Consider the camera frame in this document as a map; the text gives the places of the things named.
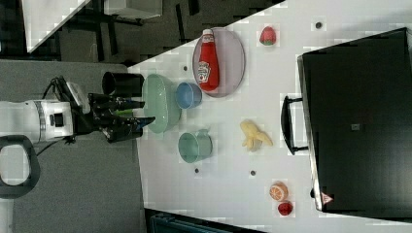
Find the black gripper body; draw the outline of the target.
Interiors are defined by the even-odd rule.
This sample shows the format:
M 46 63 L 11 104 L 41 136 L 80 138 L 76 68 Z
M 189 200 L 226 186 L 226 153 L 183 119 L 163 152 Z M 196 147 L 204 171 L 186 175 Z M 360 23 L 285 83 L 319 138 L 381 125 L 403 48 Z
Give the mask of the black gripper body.
M 143 128 L 133 130 L 129 125 L 122 122 L 125 116 L 118 116 L 114 113 L 117 100 L 130 99 L 90 93 L 87 97 L 90 112 L 84 114 L 82 108 L 76 103 L 74 96 L 67 94 L 66 101 L 70 103 L 71 107 L 74 134 L 66 137 L 66 143 L 74 144 L 77 136 L 87 135 L 94 131 L 102 132 L 108 143 L 141 137 L 143 135 Z

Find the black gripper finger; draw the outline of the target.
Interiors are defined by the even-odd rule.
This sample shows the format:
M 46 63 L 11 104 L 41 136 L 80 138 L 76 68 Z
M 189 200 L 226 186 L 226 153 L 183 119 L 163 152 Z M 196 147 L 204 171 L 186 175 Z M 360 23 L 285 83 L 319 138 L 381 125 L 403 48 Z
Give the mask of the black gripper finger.
M 145 103 L 142 101 L 134 100 L 117 100 L 115 102 L 115 110 L 132 110 L 132 109 L 142 109 L 145 106 Z
M 150 117 L 124 117 L 122 122 L 129 125 L 133 130 L 139 130 L 155 121 L 154 116 Z

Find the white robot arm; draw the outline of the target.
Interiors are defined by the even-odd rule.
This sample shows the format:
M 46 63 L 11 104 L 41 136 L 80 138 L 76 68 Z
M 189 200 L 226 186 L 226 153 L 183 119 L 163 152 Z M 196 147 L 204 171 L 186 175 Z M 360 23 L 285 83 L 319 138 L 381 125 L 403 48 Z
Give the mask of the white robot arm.
M 59 100 L 27 100 L 1 103 L 1 197 L 17 199 L 30 192 L 40 180 L 39 144 L 60 140 L 71 144 L 80 135 L 102 132 L 110 143 L 136 139 L 152 116 L 125 117 L 117 111 L 140 109 L 133 101 L 90 93 L 87 97 L 63 95 Z

